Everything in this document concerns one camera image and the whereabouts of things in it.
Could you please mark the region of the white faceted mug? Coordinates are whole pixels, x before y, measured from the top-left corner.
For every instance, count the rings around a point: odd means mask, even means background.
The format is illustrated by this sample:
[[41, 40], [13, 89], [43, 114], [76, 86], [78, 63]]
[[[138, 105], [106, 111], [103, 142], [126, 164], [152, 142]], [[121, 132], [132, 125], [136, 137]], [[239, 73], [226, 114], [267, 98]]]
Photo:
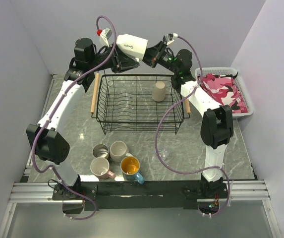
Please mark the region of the white faceted mug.
[[117, 36], [116, 45], [128, 57], [139, 62], [144, 57], [148, 40], [129, 34], [122, 34]]

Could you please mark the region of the beige handleless cup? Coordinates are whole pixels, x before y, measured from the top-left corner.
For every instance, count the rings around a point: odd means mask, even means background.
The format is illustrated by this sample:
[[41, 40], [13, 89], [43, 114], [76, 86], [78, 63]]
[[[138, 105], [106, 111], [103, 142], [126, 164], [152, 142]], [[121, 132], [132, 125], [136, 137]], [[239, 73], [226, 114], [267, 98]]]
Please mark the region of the beige handleless cup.
[[156, 82], [153, 91], [152, 91], [152, 99], [156, 102], [161, 102], [166, 97], [166, 85], [162, 81]]

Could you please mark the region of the beige mug white inside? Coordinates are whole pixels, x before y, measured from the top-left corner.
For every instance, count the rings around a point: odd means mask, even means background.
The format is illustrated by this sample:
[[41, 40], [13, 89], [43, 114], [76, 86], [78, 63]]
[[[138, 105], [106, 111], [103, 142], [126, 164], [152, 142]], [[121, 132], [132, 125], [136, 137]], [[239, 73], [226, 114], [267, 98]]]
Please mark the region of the beige mug white inside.
[[124, 158], [133, 157], [133, 155], [123, 141], [116, 141], [110, 146], [110, 157], [113, 161], [120, 163]]

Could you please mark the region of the blue butterfly mug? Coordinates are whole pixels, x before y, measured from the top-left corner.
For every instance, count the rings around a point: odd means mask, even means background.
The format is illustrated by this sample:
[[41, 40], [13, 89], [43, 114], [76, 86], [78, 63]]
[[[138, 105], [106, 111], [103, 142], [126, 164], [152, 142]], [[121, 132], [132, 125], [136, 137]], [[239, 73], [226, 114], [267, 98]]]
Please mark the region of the blue butterfly mug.
[[140, 174], [140, 162], [137, 158], [129, 156], [125, 157], [120, 164], [123, 177], [128, 181], [136, 181], [144, 184], [145, 180]]

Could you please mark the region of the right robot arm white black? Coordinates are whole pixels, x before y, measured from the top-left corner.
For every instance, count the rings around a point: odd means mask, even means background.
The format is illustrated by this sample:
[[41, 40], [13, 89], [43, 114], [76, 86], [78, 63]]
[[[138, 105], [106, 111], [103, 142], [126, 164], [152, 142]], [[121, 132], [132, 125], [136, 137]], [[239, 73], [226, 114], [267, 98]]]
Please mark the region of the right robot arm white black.
[[192, 57], [195, 50], [182, 49], [176, 56], [166, 51], [167, 44], [160, 41], [155, 46], [145, 50], [143, 62], [155, 67], [161, 65], [173, 72], [172, 87], [181, 95], [181, 99], [173, 104], [166, 112], [188, 100], [202, 116], [200, 135], [206, 146], [205, 166], [200, 169], [202, 174], [200, 185], [201, 194], [212, 197], [217, 193], [223, 182], [224, 154], [233, 136], [232, 110], [229, 105], [221, 105], [209, 96], [200, 86], [201, 81], [192, 76]]

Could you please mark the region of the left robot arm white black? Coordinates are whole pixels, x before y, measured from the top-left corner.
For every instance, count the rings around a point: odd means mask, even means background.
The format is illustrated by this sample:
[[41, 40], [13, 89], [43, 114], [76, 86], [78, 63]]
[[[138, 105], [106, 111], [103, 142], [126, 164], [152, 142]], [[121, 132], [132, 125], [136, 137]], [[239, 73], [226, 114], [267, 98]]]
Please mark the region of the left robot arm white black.
[[81, 196], [82, 186], [79, 174], [67, 159], [70, 145], [61, 134], [68, 117], [100, 70], [111, 69], [119, 73], [137, 68], [148, 44], [145, 39], [127, 34], [117, 36], [112, 44], [105, 38], [100, 41], [105, 49], [103, 53], [97, 51], [89, 38], [75, 42], [74, 57], [58, 96], [39, 122], [26, 129], [35, 170], [40, 174], [52, 170], [70, 199]]

